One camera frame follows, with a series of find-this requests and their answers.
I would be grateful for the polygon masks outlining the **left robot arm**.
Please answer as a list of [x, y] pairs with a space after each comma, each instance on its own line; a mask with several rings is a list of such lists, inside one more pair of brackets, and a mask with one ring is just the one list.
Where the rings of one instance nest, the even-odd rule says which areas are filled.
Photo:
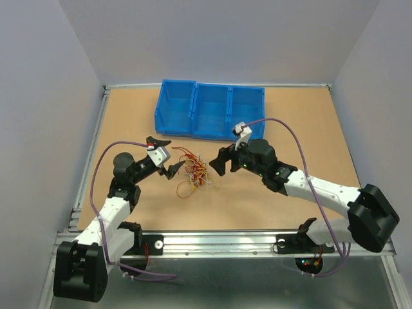
[[126, 219], [136, 207], [141, 189], [138, 183], [154, 173], [172, 179], [182, 166], [165, 163], [171, 155], [168, 140], [146, 138], [141, 146], [146, 156], [135, 160], [127, 152], [113, 159], [113, 178], [103, 206], [91, 208], [95, 217], [72, 241], [63, 241], [57, 248], [53, 294], [55, 297], [97, 303], [108, 285], [109, 273], [119, 267], [133, 281], [165, 282], [176, 279], [174, 274], [149, 272], [121, 263], [126, 253], [135, 254], [147, 247], [138, 223]]

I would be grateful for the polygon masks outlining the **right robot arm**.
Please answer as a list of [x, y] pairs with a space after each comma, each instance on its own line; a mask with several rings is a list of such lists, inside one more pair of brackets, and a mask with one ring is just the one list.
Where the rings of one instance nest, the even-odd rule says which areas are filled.
[[275, 149], [265, 139], [222, 147], [209, 165], [223, 176], [227, 162], [231, 164], [232, 173], [245, 169], [260, 176], [265, 187], [272, 192], [319, 202], [343, 217], [323, 224], [315, 221], [299, 232], [296, 243], [303, 251], [336, 241], [355, 242], [370, 252], [379, 253], [400, 221], [377, 186], [347, 187], [306, 176], [304, 171], [278, 160]]

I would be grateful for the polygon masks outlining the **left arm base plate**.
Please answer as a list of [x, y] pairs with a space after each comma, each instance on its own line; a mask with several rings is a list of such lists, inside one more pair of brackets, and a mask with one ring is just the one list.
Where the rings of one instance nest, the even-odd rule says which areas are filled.
[[164, 250], [164, 236], [161, 234], [143, 234], [135, 236], [133, 246], [125, 256], [161, 256]]

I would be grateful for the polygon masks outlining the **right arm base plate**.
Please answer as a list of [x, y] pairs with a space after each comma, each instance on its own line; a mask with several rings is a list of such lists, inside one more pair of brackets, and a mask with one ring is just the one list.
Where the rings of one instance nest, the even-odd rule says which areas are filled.
[[316, 245], [306, 234], [281, 234], [276, 237], [272, 251], [278, 254], [334, 253], [333, 247]]

